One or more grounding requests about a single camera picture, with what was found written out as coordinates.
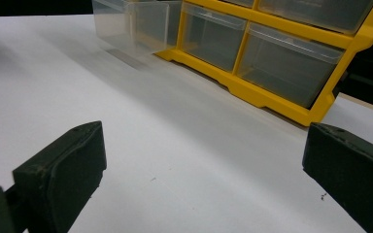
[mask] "tabletop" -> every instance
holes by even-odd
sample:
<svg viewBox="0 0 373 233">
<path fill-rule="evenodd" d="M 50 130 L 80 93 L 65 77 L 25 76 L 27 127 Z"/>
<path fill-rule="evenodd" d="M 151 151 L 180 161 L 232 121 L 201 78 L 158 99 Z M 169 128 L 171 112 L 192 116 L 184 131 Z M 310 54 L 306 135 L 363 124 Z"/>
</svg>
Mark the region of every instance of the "tabletop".
<svg viewBox="0 0 373 233">
<path fill-rule="evenodd" d="M 95 120 L 108 168 L 70 232 L 363 232 L 302 171 L 308 128 L 186 66 L 109 48 L 91 15 L 0 17 L 0 185 Z M 373 143 L 373 108 L 350 98 L 322 122 Z"/>
</svg>

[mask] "transparent drawer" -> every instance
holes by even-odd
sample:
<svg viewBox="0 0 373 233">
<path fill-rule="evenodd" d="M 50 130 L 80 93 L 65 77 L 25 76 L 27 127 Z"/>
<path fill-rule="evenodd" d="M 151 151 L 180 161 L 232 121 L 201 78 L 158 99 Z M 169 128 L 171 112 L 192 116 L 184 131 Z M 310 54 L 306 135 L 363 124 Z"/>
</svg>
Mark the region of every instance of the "transparent drawer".
<svg viewBox="0 0 373 233">
<path fill-rule="evenodd" d="M 319 27 L 355 34 L 373 0 L 259 0 L 260 11 Z"/>
<path fill-rule="evenodd" d="M 184 3 L 182 50 L 225 71 L 232 71 L 246 21 Z"/>
<path fill-rule="evenodd" d="M 256 23 L 249 34 L 238 76 L 307 109 L 343 54 Z"/>
<path fill-rule="evenodd" d="M 96 34 L 133 56 L 175 46 L 181 1 L 93 0 Z"/>
<path fill-rule="evenodd" d="M 254 0 L 222 0 L 224 2 L 235 3 L 240 6 L 251 8 L 254 4 Z"/>
</svg>

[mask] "yellow frame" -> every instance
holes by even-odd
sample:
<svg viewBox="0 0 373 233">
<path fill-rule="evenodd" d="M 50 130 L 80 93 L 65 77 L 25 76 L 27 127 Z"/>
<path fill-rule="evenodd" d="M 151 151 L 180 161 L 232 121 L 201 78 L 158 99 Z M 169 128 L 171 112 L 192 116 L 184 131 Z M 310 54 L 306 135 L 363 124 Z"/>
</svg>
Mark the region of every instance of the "yellow frame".
<svg viewBox="0 0 373 233">
<path fill-rule="evenodd" d="M 217 80 L 219 83 L 225 85 L 231 94 L 256 107 L 266 107 L 305 126 L 309 126 L 311 122 L 320 122 L 323 119 L 326 112 L 335 101 L 332 90 L 335 85 L 338 84 L 348 65 L 357 52 L 368 49 L 373 44 L 373 8 L 355 35 L 344 35 L 259 12 L 256 9 L 256 4 L 254 4 L 250 9 L 217 0 L 184 0 L 184 2 L 241 17 L 248 21 L 271 26 L 300 37 L 319 41 L 345 50 L 343 56 L 332 72 L 332 75 L 329 77 L 310 110 L 298 106 L 287 99 L 275 95 L 252 83 L 246 82 L 236 76 L 238 64 L 242 58 L 248 38 L 248 33 L 245 33 L 244 35 L 232 73 L 225 72 L 222 69 L 181 51 L 185 24 L 184 12 L 181 12 L 177 46 L 172 50 L 156 53 L 156 55 L 167 61 L 175 60 L 183 63 L 186 66 Z"/>
</svg>

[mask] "dark background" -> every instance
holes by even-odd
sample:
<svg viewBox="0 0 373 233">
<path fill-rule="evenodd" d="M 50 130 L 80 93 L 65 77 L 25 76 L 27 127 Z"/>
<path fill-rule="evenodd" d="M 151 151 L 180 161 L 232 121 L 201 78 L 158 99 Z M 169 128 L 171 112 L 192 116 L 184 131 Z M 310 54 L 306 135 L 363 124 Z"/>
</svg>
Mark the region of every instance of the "dark background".
<svg viewBox="0 0 373 233">
<path fill-rule="evenodd" d="M 92 14 L 90 0 L 0 0 L 0 17 Z M 373 104 L 373 47 L 359 52 L 339 83 L 341 92 Z"/>
</svg>

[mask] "black object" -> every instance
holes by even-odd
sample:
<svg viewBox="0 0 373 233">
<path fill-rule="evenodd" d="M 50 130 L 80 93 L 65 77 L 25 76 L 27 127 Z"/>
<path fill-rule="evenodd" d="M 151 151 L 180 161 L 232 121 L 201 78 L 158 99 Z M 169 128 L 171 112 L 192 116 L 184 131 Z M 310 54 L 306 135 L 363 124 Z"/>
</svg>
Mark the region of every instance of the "black object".
<svg viewBox="0 0 373 233">
<path fill-rule="evenodd" d="M 373 232 L 373 145 L 343 129 L 312 123 L 304 171 L 367 232 Z"/>
<path fill-rule="evenodd" d="M 0 232 L 68 232 L 106 169 L 102 123 L 75 127 L 14 170 L 0 187 Z"/>
</svg>

